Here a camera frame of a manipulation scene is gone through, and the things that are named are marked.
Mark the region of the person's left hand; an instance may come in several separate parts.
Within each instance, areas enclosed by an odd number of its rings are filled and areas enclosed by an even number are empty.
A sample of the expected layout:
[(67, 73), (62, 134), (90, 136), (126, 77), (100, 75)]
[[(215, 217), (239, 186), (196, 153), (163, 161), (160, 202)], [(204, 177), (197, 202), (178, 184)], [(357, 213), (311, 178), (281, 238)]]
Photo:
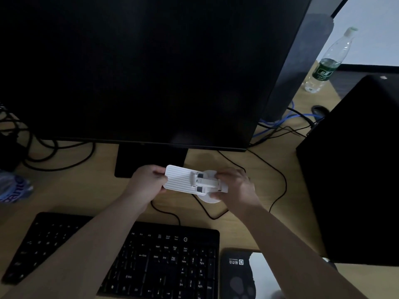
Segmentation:
[(147, 205), (158, 194), (165, 191), (164, 185), (167, 183), (167, 176), (154, 176), (153, 167), (157, 165), (144, 165), (139, 167), (132, 175), (123, 192), (124, 197), (132, 199), (140, 205)]

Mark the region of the person's right hand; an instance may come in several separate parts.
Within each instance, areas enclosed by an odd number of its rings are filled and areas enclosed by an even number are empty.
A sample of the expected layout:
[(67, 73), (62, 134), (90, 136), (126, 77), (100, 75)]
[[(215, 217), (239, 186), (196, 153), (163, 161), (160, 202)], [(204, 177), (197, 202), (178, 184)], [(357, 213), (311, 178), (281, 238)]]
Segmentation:
[(252, 208), (261, 206), (254, 184), (242, 169), (228, 167), (217, 172), (230, 172), (230, 181), (224, 182), (228, 186), (228, 191), (212, 192), (209, 195), (211, 198), (221, 200), (238, 218)]

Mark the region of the white folding phone stand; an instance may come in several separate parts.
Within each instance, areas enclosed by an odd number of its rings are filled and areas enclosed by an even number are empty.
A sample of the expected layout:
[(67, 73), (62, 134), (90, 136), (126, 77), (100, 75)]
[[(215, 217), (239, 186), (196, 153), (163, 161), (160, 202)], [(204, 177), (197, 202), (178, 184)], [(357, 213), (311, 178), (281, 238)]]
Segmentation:
[(220, 200), (212, 198), (211, 193), (228, 193), (228, 185), (215, 178), (216, 173), (215, 170), (197, 171), (168, 165), (165, 171), (167, 183), (165, 183), (164, 188), (192, 194), (203, 202), (215, 204)]

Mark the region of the person's right forearm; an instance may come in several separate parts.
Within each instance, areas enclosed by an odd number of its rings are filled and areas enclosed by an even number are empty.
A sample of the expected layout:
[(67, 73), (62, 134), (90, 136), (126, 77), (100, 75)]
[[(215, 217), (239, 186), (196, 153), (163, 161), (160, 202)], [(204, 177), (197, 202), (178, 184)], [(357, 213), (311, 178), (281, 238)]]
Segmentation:
[(252, 235), (286, 299), (367, 299), (259, 201), (223, 201)]

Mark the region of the person's left forearm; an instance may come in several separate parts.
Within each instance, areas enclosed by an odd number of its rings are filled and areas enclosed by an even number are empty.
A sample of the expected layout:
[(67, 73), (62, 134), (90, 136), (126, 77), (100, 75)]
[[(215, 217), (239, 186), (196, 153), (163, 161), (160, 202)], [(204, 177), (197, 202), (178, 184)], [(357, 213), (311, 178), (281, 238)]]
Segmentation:
[(133, 224), (158, 192), (124, 193), (1, 299), (94, 299)]

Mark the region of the black monitor stand base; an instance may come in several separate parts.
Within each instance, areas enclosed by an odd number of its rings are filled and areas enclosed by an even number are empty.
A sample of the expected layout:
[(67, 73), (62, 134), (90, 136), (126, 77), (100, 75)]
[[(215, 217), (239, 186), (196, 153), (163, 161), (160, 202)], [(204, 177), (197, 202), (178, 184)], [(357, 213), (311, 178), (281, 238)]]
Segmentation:
[(141, 166), (157, 165), (182, 167), (188, 153), (187, 148), (158, 144), (123, 143), (119, 144), (114, 176), (131, 178)]

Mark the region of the black keyboard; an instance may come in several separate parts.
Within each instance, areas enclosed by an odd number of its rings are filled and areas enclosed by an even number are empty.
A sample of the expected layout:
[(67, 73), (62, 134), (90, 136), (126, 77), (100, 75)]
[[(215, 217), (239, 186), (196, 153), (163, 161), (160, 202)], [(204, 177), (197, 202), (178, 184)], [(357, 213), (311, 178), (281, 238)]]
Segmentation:
[[(36, 215), (2, 277), (17, 285), (92, 219), (41, 212)], [(98, 295), (145, 299), (218, 299), (217, 230), (135, 222)]]

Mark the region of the black mouse pad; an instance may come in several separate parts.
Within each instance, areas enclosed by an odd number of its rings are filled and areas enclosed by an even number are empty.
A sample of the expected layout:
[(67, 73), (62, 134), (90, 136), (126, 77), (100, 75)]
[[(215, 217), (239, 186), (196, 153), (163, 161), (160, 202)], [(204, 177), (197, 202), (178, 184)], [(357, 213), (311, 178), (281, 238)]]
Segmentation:
[(286, 299), (261, 252), (224, 250), (220, 299)]

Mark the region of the black computer monitor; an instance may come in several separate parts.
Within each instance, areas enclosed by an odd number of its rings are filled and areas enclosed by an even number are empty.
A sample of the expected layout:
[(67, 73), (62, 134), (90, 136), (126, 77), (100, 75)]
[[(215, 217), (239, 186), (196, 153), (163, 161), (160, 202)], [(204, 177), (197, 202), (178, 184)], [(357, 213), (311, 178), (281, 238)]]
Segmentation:
[(0, 0), (0, 102), (42, 139), (245, 150), (312, 0)]

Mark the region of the black computer tower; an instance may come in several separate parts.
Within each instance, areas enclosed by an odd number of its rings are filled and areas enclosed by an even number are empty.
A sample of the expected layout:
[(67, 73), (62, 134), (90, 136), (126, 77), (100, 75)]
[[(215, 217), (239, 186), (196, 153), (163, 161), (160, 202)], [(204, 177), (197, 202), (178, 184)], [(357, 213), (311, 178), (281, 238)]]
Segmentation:
[(297, 146), (327, 256), (399, 267), (399, 75), (367, 75)]

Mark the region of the blue label plastic bottle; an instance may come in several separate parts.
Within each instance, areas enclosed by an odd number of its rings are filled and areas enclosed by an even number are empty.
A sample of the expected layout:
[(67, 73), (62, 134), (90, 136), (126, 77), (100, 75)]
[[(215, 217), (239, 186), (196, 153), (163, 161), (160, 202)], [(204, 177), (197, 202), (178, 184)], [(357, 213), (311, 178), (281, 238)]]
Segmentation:
[(0, 203), (12, 204), (29, 197), (33, 186), (27, 179), (0, 170)]

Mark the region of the clear plastic water bottle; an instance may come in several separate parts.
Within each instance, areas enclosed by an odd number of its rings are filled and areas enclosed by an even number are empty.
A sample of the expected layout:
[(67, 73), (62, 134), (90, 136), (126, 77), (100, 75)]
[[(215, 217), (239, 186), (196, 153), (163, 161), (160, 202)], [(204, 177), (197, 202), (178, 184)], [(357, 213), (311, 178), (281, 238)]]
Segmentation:
[(319, 64), (304, 84), (304, 89), (307, 92), (314, 94), (322, 89), (346, 58), (357, 32), (358, 28), (349, 27), (344, 35), (325, 52)]

